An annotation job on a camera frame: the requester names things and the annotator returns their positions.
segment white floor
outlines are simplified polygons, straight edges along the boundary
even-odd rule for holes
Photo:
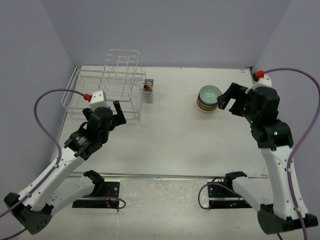
[[[268,179],[253,181],[270,193]],[[253,209],[203,210],[199,188],[206,180],[124,179],[120,197],[127,207],[77,209],[67,206],[40,233],[25,232],[20,240],[276,240],[260,229]],[[205,190],[202,203],[208,205]],[[303,239],[302,231],[282,234],[284,240]]]
[[[196,98],[205,85],[222,92],[232,82],[251,86],[248,70],[212,68],[145,68],[154,79],[154,103],[144,103],[140,122],[110,133],[109,141],[76,172],[224,176],[243,171],[268,177],[265,161],[244,118],[228,109],[202,112]],[[67,117],[60,144],[84,119]]]

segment stack of bowls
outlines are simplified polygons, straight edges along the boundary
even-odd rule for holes
[[[196,103],[203,111],[212,112],[218,107],[217,97],[220,95],[222,93],[219,88],[213,85],[206,85],[200,89]]]

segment gray wall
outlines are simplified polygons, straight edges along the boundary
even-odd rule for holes
[[[145,66],[248,67],[290,0],[42,0],[74,64],[108,49],[141,51]]]
[[[320,81],[320,1],[292,0],[255,68],[292,67],[307,71]],[[298,73],[270,73],[280,96],[279,117],[287,122],[295,142],[308,127],[318,102],[318,92]],[[295,167],[300,190],[309,211],[320,218],[320,120],[296,153]],[[308,230],[318,239],[320,228]]]
[[[0,212],[7,193],[25,188],[48,165],[53,144],[34,120],[33,104],[43,92],[65,87],[72,71],[40,0],[0,1]],[[39,117],[52,133],[64,115],[61,97],[40,104]],[[11,214],[0,219],[0,239],[20,229]]]

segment dish rack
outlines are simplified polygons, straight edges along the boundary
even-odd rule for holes
[[[139,64],[139,51],[110,49],[103,66],[76,66],[67,89],[88,94],[103,90],[114,113],[112,102],[119,101],[127,120],[140,121],[146,73]],[[82,96],[65,92],[61,103],[71,117],[85,118],[82,110],[88,102]]]

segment robotic arm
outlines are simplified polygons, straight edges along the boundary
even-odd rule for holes
[[[126,123],[119,102],[113,102],[117,112],[113,115],[102,90],[94,92],[88,100],[90,108],[82,111],[87,121],[65,142],[60,162],[56,164],[53,161],[29,186],[18,194],[9,193],[4,199],[10,208],[28,196],[11,213],[31,234],[44,229],[51,218],[65,206],[98,191],[104,182],[103,177],[91,170],[84,173],[76,183],[62,184],[72,171],[108,141],[110,131]],[[40,184],[39,188],[30,194],[37,184]]]
[[[307,228],[317,226],[317,217],[308,212],[302,199],[294,163],[287,169],[287,160],[294,143],[289,126],[277,119],[280,98],[277,91],[271,88],[268,76],[255,80],[257,82],[251,88],[232,83],[218,97],[218,107],[225,109],[230,99],[235,99],[229,111],[233,115],[244,117],[250,123],[251,134],[261,149],[268,168],[273,200],[243,172],[228,173],[223,184],[242,196],[255,209],[259,224],[266,234],[301,229],[298,212]],[[298,209],[295,209],[290,194],[288,171],[291,173]]]

